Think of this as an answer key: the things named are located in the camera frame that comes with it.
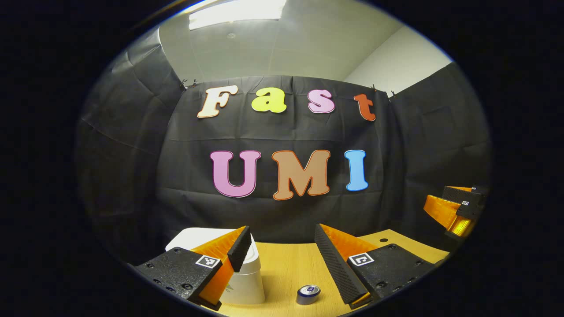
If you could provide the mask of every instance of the black foam pad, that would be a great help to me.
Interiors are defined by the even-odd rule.
[[[345,304],[350,304],[368,293],[366,287],[364,287],[352,269],[343,260],[339,251],[337,251],[337,248],[335,248],[319,224],[315,226],[315,244],[317,244],[325,265],[327,265],[327,269]]]
[[[231,249],[227,252],[227,257],[229,257],[229,261],[235,272],[241,270],[246,254],[249,251],[250,243],[250,229],[249,226],[245,226],[237,240],[235,240],[235,243],[233,243]]]

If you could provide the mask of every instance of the white wall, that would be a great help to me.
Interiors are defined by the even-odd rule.
[[[391,97],[429,77],[452,60],[435,44],[404,26],[374,50],[345,79],[387,92]]]

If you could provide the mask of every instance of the clip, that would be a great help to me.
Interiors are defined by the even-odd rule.
[[[180,84],[180,87],[181,87],[182,89],[184,89],[184,90],[187,90],[187,89],[188,89],[188,87],[186,87],[186,86],[184,85],[184,83],[187,82],[187,81],[188,81],[188,80],[182,80],[182,83]]]

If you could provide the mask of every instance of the ceiling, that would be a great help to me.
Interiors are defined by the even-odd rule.
[[[188,14],[160,28],[180,79],[294,75],[343,81],[403,24],[355,0],[287,0],[280,20],[247,20],[190,31]]]

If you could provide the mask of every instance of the wrinkled fabric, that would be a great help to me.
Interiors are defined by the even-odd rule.
[[[390,98],[403,140],[404,189],[392,229],[450,249],[444,227],[423,211],[444,186],[489,185],[492,144],[482,106],[462,70],[451,63]]]
[[[127,261],[143,262],[161,248],[149,211],[166,127],[181,94],[154,29],[103,71],[78,122],[80,195],[96,233]]]
[[[250,226],[256,241],[312,243],[323,223],[355,236],[391,228],[443,248],[444,227],[424,210],[444,186],[489,182],[491,143],[478,98],[455,64],[388,99],[385,92],[319,78],[254,76],[199,83],[184,91],[162,50],[158,29],[118,55],[88,96],[77,127],[79,192],[94,228],[112,252],[137,265],[162,253],[187,227]],[[219,115],[197,118],[213,87],[237,85]],[[257,90],[284,91],[282,113],[251,107]],[[335,109],[313,113],[310,90],[328,90]],[[373,101],[365,120],[353,97]],[[272,198],[276,151],[302,166],[317,149],[331,152],[325,195]],[[366,152],[369,186],[348,191],[344,153]],[[229,180],[243,182],[244,150],[260,151],[257,185],[243,198],[213,184],[213,151],[231,151]]]
[[[237,85],[225,107],[215,117],[198,118],[209,88]],[[287,108],[282,113],[258,112],[252,108],[256,92],[265,87],[284,91]],[[308,108],[307,94],[313,89],[331,92],[335,109],[314,113]],[[373,101],[376,121],[365,120],[353,97],[366,94]],[[155,216],[167,239],[187,227],[235,228],[249,226],[257,241],[312,243],[317,223],[365,235],[384,230],[394,211],[401,174],[390,159],[401,158],[390,102],[385,92],[350,83],[297,76],[255,76],[206,82],[189,88],[170,118],[157,168]],[[276,151],[291,150],[302,166],[312,152],[331,153],[327,166],[329,192],[324,195],[294,194],[277,201],[278,166]],[[345,151],[361,149],[364,158],[365,190],[346,189],[350,181]],[[261,153],[257,161],[257,185],[247,197],[233,198],[219,193],[213,183],[214,151],[230,151],[229,175],[232,184],[244,181],[239,153]]]

